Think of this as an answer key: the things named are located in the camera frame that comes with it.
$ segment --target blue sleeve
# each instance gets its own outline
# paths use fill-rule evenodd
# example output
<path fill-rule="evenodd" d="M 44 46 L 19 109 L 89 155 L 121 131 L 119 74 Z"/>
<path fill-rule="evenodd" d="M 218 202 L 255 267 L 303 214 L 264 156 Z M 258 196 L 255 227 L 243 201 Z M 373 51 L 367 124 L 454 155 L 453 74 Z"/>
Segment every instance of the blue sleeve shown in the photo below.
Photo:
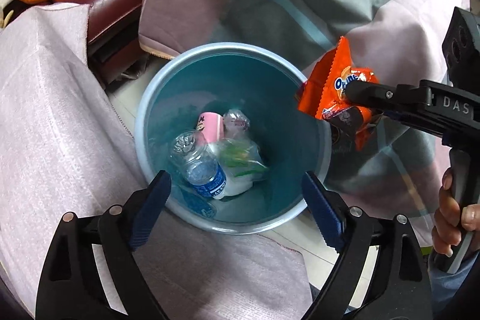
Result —
<path fill-rule="evenodd" d="M 428 272 L 430 275 L 431 304 L 434 315 L 440 312 L 457 292 L 475 263 L 477 255 L 478 252 L 463 261 L 455 274 L 447 274 L 446 272 L 438 270 L 434 265 L 433 256 L 430 255 L 428 259 Z"/>

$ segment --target ovaltine package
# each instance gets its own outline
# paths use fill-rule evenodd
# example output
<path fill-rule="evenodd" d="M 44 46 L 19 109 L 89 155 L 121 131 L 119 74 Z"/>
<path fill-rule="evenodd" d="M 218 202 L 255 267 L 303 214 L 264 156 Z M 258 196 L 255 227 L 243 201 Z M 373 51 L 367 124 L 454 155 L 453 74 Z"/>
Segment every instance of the ovaltine package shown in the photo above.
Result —
<path fill-rule="evenodd" d="M 319 120 L 328 121 L 355 138 L 356 147 L 360 150 L 381 113 L 348 102 L 345 87 L 357 79 L 378 83 L 370 69 L 352 66 L 349 41 L 341 37 L 338 46 L 317 62 L 302 91 L 298 93 L 301 96 L 298 109 Z"/>

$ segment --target silver screw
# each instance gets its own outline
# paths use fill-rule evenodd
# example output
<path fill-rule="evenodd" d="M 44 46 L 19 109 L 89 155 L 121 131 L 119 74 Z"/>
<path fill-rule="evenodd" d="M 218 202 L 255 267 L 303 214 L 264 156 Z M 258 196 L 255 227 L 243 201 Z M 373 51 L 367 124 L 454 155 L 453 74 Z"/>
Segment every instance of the silver screw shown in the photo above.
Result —
<path fill-rule="evenodd" d="M 399 214 L 399 215 L 397 216 L 397 221 L 398 221 L 400 224 L 406 224 L 407 221 L 408 221 L 408 219 L 407 219 L 404 215 Z"/>
<path fill-rule="evenodd" d="M 352 206 L 350 208 L 350 214 L 355 217 L 360 217 L 363 214 L 363 210 L 357 206 Z"/>
<path fill-rule="evenodd" d="M 71 211 L 65 213 L 62 217 L 62 220 L 66 223 L 68 223 L 69 221 L 71 221 L 73 219 L 74 219 L 74 214 Z"/>
<path fill-rule="evenodd" d="M 112 216 L 116 216 L 116 215 L 120 214 L 121 212 L 122 212 L 122 207 L 120 205 L 113 205 L 109 210 L 109 213 Z"/>

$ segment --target tile floor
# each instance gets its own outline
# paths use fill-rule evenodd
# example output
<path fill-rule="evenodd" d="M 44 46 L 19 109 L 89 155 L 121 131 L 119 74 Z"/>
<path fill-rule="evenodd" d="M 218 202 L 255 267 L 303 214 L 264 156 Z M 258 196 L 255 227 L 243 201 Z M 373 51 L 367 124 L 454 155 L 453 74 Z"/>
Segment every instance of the tile floor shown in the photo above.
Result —
<path fill-rule="evenodd" d="M 135 116 L 143 92 L 153 76 L 164 64 L 165 60 L 153 58 L 145 74 L 140 79 L 127 81 L 116 90 L 107 92 L 118 115 L 130 131 L 134 129 Z M 327 247 L 315 221 L 308 212 L 303 212 L 292 221 L 272 231 L 267 231 L 263 235 L 285 247 L 301 252 L 305 259 L 310 283 L 319 289 L 323 286 L 337 260 L 337 253 L 332 248 Z M 375 265 L 376 255 L 376 248 L 371 247 L 361 280 L 350 303 L 354 307 L 359 307 L 365 296 Z"/>

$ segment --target blue trash can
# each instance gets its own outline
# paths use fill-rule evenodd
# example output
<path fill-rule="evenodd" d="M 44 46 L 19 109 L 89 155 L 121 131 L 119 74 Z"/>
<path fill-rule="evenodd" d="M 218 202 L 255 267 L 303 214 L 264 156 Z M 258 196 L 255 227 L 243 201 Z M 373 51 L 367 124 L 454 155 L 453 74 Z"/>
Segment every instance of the blue trash can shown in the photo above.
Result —
<path fill-rule="evenodd" d="M 148 85 L 135 123 L 138 159 L 150 182 L 160 170 L 172 174 L 166 206 L 207 231 L 243 235 L 275 228 L 296 217 L 306 203 L 301 178 L 314 171 L 323 181 L 331 154 L 330 127 L 297 110 L 295 93 L 306 81 L 292 64 L 265 49 L 216 43 L 178 56 Z M 251 122 L 267 179 L 247 192 L 206 199 L 183 184 L 169 159 L 169 145 L 194 129 L 202 112 L 240 109 Z"/>

